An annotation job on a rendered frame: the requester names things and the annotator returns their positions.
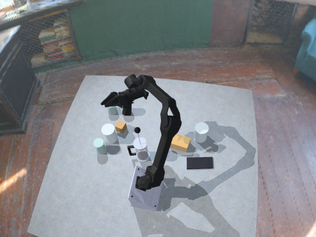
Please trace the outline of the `tan cardboard box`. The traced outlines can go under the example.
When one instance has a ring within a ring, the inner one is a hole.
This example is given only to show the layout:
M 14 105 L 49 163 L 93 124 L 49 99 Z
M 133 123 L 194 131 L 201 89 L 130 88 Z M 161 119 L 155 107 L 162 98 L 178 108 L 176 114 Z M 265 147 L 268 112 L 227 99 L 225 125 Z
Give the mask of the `tan cardboard box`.
M 173 137 L 173 140 L 171 142 L 170 147 L 174 148 L 176 150 L 179 150 L 179 151 L 187 152 L 187 149 L 188 149 L 190 143 L 191 143 L 191 138 L 176 134 Z

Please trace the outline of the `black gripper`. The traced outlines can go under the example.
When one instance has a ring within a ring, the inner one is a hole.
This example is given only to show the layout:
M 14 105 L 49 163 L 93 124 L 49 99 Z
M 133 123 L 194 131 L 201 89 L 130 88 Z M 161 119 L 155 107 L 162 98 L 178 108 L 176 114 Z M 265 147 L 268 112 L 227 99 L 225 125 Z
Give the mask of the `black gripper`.
M 101 105 L 105 105 L 105 107 L 114 107 L 118 106 L 121 108 L 127 108 L 129 106 L 130 101 L 135 100 L 135 93 L 130 89 L 126 89 L 123 92 L 111 92 L 106 99 L 101 102 Z

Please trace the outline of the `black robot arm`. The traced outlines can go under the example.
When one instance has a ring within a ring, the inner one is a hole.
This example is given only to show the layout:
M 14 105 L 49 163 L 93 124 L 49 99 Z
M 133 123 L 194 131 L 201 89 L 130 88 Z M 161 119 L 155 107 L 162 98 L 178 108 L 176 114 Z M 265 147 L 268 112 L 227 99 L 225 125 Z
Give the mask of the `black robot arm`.
M 162 110 L 160 113 L 161 123 L 160 131 L 161 138 L 158 145 L 158 149 L 154 158 L 154 162 L 151 166 L 147 166 L 145 176 L 136 177 L 135 188 L 142 191 L 149 190 L 151 188 L 161 185 L 164 179 L 164 164 L 171 146 L 173 137 L 179 132 L 182 121 L 180 112 L 176 105 L 176 100 L 169 94 L 163 91 L 153 79 L 152 76 L 140 75 L 136 77 L 131 74 L 125 78 L 124 83 L 128 89 L 132 89 L 135 93 L 135 99 L 144 97 L 147 99 L 149 93 L 152 93 L 161 103 Z M 168 116 L 168 109 L 171 109 L 173 116 Z

